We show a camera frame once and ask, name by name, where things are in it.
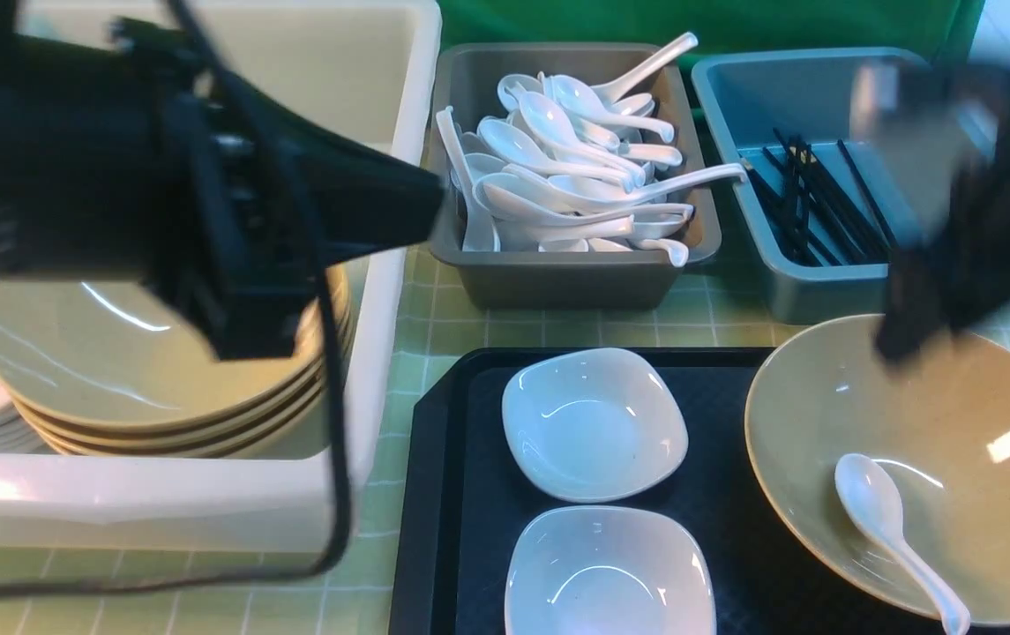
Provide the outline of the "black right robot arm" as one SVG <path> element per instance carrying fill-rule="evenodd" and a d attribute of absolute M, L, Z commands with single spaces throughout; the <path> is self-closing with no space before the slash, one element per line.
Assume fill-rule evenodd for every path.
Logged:
<path fill-rule="evenodd" d="M 889 261 L 874 349 L 891 367 L 1010 304 L 1010 62 L 867 62 L 855 76 L 850 121 L 858 136 L 925 148 L 936 121 L 968 105 L 995 123 L 995 145 L 954 162 L 944 220 Z"/>

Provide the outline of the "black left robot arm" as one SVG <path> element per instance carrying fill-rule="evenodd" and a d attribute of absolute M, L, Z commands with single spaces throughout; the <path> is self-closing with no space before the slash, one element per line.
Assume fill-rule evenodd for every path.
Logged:
<path fill-rule="evenodd" d="M 0 280 L 129 281 L 220 361 L 291 356 L 325 269 L 430 236 L 435 174 L 306 122 L 185 1 L 109 48 L 21 34 L 0 1 Z"/>

